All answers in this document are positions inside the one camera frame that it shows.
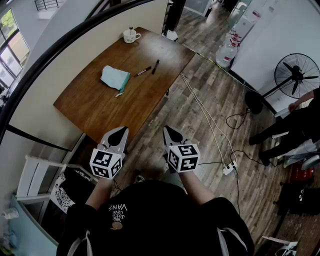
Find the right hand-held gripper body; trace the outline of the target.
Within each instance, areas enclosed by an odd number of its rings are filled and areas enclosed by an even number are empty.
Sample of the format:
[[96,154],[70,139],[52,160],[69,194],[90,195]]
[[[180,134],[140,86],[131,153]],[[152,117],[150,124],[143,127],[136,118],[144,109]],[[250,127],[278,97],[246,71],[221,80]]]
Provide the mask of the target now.
[[169,142],[165,145],[165,160],[171,173],[193,172],[200,160],[198,145],[191,141]]

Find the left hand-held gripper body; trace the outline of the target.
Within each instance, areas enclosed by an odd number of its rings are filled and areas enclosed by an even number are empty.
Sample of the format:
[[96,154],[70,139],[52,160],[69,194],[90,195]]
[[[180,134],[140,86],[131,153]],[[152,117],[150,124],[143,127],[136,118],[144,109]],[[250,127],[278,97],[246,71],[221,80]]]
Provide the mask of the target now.
[[127,142],[112,146],[107,140],[102,140],[91,154],[89,165],[94,176],[113,180],[123,167],[126,157]]

